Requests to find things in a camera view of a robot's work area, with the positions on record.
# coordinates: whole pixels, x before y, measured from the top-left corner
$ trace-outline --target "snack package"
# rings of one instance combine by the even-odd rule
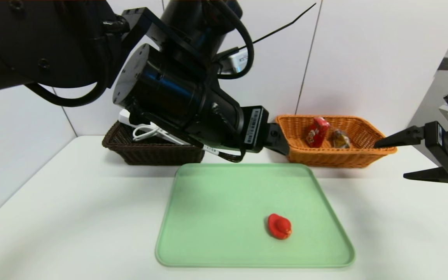
[[[328,129],[329,122],[322,117],[315,117],[313,124],[307,129],[307,144],[312,148],[319,148],[326,137]]]
[[[333,132],[333,147],[337,149],[350,148],[350,139],[347,134],[339,129]]]

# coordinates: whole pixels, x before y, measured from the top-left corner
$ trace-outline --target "black wire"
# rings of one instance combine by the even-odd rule
[[[238,147],[240,149],[240,155],[236,156],[235,154],[227,154],[225,152],[219,152],[219,157],[231,161],[232,163],[239,163],[243,160],[245,153],[247,152],[247,149],[245,149],[245,145],[243,142],[243,139],[240,137],[240,133],[236,131],[236,129],[228,122],[226,117],[221,113],[221,110],[219,108],[219,105],[216,103],[213,103],[212,106],[212,112],[219,116],[222,119],[222,123],[226,127],[227,131],[233,135],[233,140],[238,144]]]
[[[240,21],[240,18],[238,18],[238,16],[234,13],[233,10],[231,10],[228,5],[226,5],[226,3],[224,3],[222,0],[208,0],[208,2],[219,9],[219,11],[235,26],[236,30],[238,30],[238,32],[242,36],[243,41],[245,41],[245,47],[248,51],[247,65],[242,71],[229,75],[218,74],[217,78],[225,80],[241,78],[250,71],[250,69],[252,68],[252,64],[254,63],[255,54],[252,38],[250,37],[247,28],[243,25],[242,21]]]
[[[94,89],[92,89],[88,94],[82,97],[73,99],[63,98],[55,94],[52,94],[38,83],[31,83],[25,86],[28,89],[35,92],[40,97],[42,97],[43,99],[45,99],[46,101],[53,103],[55,105],[63,107],[78,107],[95,101],[103,94],[103,92],[105,92],[108,83],[108,76],[109,76],[109,69],[108,66],[105,65],[103,71],[101,72],[101,75],[98,77],[98,82],[96,83]]]
[[[255,43],[257,43],[257,42],[260,42],[260,41],[262,41],[263,39],[266,39],[267,37],[269,37],[269,36],[271,36],[271,35],[273,35],[273,34],[276,34],[277,32],[280,32],[281,30],[285,29],[286,27],[289,27],[290,25],[292,25],[293,23],[295,23],[295,21],[298,21],[299,18],[301,18],[306,12],[308,12],[310,9],[312,9],[312,7],[314,7],[316,4],[317,4],[317,3],[314,3],[314,4],[313,4],[312,6],[310,6],[308,9],[306,9],[303,13],[301,13],[299,16],[297,16],[297,18],[295,18],[295,20],[293,20],[291,23],[288,23],[287,25],[285,25],[285,26],[283,26],[283,27],[280,27],[280,28],[274,30],[273,32],[271,32],[271,33],[269,33],[269,34],[267,34],[267,35],[265,35],[265,36],[263,36],[263,37],[260,37],[259,39],[255,40],[253,43],[255,44]],[[242,49],[244,49],[244,48],[246,48],[246,47],[247,47],[247,46],[242,46],[242,47],[239,48],[239,49],[242,50]]]

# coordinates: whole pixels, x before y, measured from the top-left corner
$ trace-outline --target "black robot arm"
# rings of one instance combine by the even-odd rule
[[[113,102],[130,111],[132,122],[151,121],[197,147],[238,162],[246,151],[268,147],[288,154],[277,124],[261,106],[240,107],[218,79],[250,71],[254,48],[235,0],[171,1],[163,16],[149,9],[113,13],[104,0],[0,0],[0,89],[26,85],[47,101],[82,106],[119,81]],[[248,49],[243,71],[219,74],[217,53],[226,34],[237,29]],[[143,36],[159,47],[141,46]],[[76,99],[58,97],[42,85],[76,88],[96,82]],[[234,149],[240,156],[216,151]]]
[[[446,101],[439,110],[448,120],[448,94],[443,97]],[[411,180],[448,183],[448,131],[439,122],[428,122],[425,126],[411,126],[375,143],[375,148],[419,145],[425,140],[425,147],[441,164],[430,170],[421,170],[404,174],[404,178]]]

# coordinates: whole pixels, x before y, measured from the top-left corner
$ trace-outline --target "wicker basket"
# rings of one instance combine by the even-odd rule
[[[362,168],[388,154],[394,154],[396,147],[374,149],[377,140],[385,136],[368,121],[359,117],[344,115],[322,116],[330,127],[322,146],[311,148],[306,143],[307,128],[318,115],[279,115],[276,122],[290,145],[288,160],[309,166]],[[350,138],[350,149],[333,148],[331,134],[334,130],[345,131]]]
[[[200,163],[205,152],[191,145],[176,145],[159,137],[132,140],[134,128],[116,122],[103,138],[103,147],[119,154],[128,165],[184,165]]]

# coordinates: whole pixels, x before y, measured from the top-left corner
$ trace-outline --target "table surface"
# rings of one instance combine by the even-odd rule
[[[313,168],[354,245],[352,266],[182,269],[154,256],[177,167],[128,166],[102,138],[73,140],[2,206],[0,280],[448,278],[448,184],[402,178],[434,167],[413,147],[363,170]],[[244,162],[286,158],[264,150]]]

